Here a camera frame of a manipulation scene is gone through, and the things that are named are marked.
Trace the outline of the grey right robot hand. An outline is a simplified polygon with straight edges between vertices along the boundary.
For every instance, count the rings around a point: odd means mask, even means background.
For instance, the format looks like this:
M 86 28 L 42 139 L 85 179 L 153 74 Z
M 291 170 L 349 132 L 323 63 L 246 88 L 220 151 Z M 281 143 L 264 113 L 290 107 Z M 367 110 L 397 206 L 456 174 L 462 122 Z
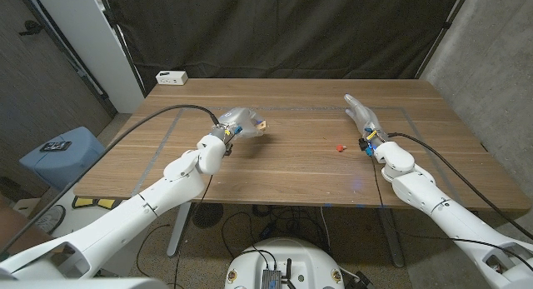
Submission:
M 346 114 L 354 121 L 363 138 L 376 147 L 389 140 L 376 114 L 370 108 L 364 106 L 350 94 L 345 94 L 344 99 L 349 106 L 346 109 Z

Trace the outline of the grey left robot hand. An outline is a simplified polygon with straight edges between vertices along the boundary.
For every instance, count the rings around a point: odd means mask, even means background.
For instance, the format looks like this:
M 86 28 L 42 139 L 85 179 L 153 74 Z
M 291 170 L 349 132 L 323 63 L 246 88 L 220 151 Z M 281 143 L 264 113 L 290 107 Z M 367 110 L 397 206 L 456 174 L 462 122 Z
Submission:
M 225 143 L 238 138 L 260 137 L 264 134 L 266 121 L 254 110 L 235 107 L 222 114 L 210 132 Z

